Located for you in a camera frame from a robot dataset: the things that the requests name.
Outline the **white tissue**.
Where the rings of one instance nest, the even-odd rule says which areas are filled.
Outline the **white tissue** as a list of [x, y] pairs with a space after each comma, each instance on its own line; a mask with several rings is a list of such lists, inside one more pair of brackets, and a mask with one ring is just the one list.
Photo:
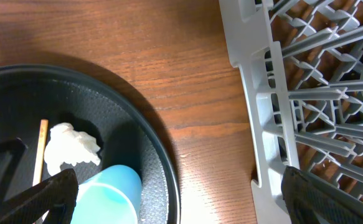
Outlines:
[[44, 151], [44, 162], [50, 176], [61, 171], [63, 163], [76, 166], [79, 163], [94, 163], [98, 166], [101, 147], [97, 139], [84, 131], [76, 131], [70, 123], [60, 123], [50, 129], [50, 140]]

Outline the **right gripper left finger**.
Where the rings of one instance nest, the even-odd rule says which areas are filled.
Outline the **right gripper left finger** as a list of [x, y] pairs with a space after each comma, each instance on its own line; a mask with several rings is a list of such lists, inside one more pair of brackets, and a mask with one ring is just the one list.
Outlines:
[[62, 172], [0, 203], [0, 223], [70, 223], [76, 206], [78, 181], [73, 169]]

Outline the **wooden chopstick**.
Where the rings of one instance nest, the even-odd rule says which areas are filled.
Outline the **wooden chopstick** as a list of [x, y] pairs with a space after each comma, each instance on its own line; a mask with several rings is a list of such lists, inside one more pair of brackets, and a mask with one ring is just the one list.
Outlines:
[[37, 153], [35, 157], [34, 175], [32, 181], [33, 186], [39, 184], [42, 179], [42, 171], [44, 166], [44, 151], [47, 140], [48, 125], [49, 121], [47, 119], [42, 119], [40, 121]]

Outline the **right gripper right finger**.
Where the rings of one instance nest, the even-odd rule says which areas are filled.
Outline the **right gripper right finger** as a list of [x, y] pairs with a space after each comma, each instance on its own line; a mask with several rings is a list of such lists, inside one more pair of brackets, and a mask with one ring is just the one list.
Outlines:
[[281, 183], [292, 223], [363, 223], [363, 203], [312, 173], [286, 167]]

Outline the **blue plastic cup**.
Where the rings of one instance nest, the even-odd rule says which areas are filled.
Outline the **blue plastic cup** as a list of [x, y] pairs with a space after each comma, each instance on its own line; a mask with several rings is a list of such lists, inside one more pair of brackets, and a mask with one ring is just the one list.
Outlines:
[[137, 223], [142, 183], [130, 167], [104, 169], [78, 186], [71, 224]]

